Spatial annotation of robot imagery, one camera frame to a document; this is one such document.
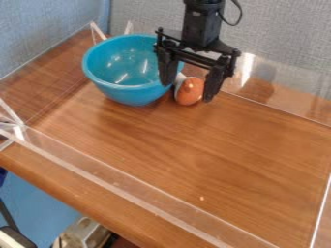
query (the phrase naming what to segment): wooden table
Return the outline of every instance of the wooden table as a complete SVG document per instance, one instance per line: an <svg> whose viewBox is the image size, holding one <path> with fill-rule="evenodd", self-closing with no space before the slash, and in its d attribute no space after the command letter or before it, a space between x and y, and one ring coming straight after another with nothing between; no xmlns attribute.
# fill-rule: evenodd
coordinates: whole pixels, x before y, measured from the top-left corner
<svg viewBox="0 0 331 248"><path fill-rule="evenodd" d="M89 45L89 35L77 34L4 81L3 97L28 125L273 245L310 247L330 177L330 128L225 92L189 108L171 94L143 108L116 104L79 69ZM32 90L35 83L43 89ZM237 92L232 81L225 90L247 96L260 85L259 92L275 87L303 97L253 78L249 84L255 91ZM261 102L264 94L255 95ZM0 162L141 247L213 247L19 144Z"/></svg>

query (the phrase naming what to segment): cable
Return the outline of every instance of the cable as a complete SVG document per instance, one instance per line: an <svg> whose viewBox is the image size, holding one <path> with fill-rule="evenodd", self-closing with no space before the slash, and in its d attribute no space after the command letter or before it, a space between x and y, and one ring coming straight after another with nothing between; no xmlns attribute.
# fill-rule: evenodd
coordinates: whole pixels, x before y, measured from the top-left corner
<svg viewBox="0 0 331 248"><path fill-rule="evenodd" d="M243 9L241 9L241 6L240 6L240 4L239 4L239 2L236 0L231 0L231 2L233 3L233 5L237 7L237 9L240 11L240 15L239 15L237 21L235 23L228 22L228 20L224 18L224 15L220 13L220 11L219 11L219 16L220 16L220 19L223 20L223 22L227 25L235 27L240 23L240 21L241 21L241 18L243 18Z"/></svg>

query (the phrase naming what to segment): teal bowl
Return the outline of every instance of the teal bowl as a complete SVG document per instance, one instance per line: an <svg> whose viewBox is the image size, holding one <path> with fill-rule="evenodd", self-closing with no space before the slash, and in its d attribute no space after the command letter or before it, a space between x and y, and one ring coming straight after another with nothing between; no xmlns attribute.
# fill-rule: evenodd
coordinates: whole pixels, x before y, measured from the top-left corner
<svg viewBox="0 0 331 248"><path fill-rule="evenodd" d="M83 71L88 79L113 101L144 106L171 88L159 80L156 37L125 35L95 45L84 55Z"/></svg>

